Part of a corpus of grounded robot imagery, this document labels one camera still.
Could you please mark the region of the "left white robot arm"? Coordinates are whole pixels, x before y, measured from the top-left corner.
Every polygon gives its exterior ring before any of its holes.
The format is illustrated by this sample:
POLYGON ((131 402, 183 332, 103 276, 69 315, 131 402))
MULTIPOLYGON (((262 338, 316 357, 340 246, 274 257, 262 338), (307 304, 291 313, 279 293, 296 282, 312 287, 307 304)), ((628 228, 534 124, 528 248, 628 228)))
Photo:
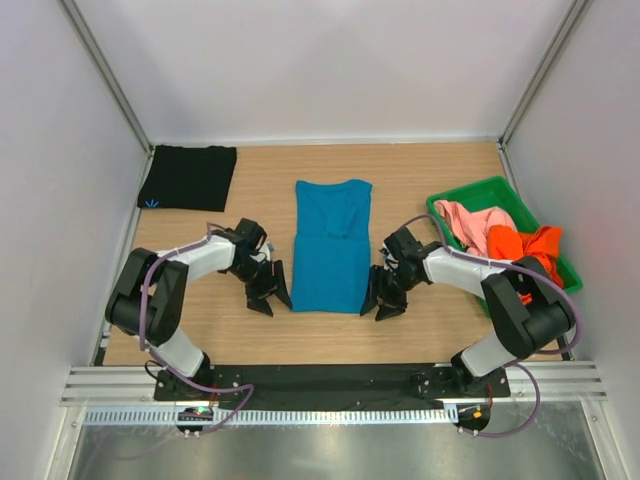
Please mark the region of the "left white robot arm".
POLYGON ((138 340, 141 351, 177 380, 191 400, 214 393, 208 355, 180 327, 187 286, 213 273, 230 273, 245 288, 247 308, 271 316, 269 298, 293 307, 284 264, 274 260, 266 230, 256 221, 239 220, 234 228, 209 223, 205 236, 163 251, 133 250, 115 283, 105 319, 138 340))

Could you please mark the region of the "blue t shirt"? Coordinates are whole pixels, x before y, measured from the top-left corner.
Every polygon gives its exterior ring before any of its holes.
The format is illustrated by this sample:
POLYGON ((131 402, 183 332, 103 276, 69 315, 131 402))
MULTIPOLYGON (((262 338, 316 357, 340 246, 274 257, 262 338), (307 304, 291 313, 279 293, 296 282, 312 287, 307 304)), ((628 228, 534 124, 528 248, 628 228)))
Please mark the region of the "blue t shirt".
POLYGON ((299 180, 295 186, 292 310, 357 314, 363 305, 371 245, 372 185, 299 180))

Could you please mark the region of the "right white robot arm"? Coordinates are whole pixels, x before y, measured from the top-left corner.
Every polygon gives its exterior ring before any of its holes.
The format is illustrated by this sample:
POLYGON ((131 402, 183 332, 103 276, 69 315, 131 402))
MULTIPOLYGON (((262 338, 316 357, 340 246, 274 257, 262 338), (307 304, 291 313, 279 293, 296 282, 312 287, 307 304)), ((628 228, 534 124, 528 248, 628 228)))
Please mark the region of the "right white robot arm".
POLYGON ((461 395, 483 390, 503 367, 540 353, 578 321, 568 295, 532 256, 492 262, 438 241, 424 245, 407 227, 384 240, 382 254, 383 263, 369 270, 362 316, 404 314, 408 292, 421 283, 455 287, 486 304, 492 331, 451 359, 450 382, 461 395))

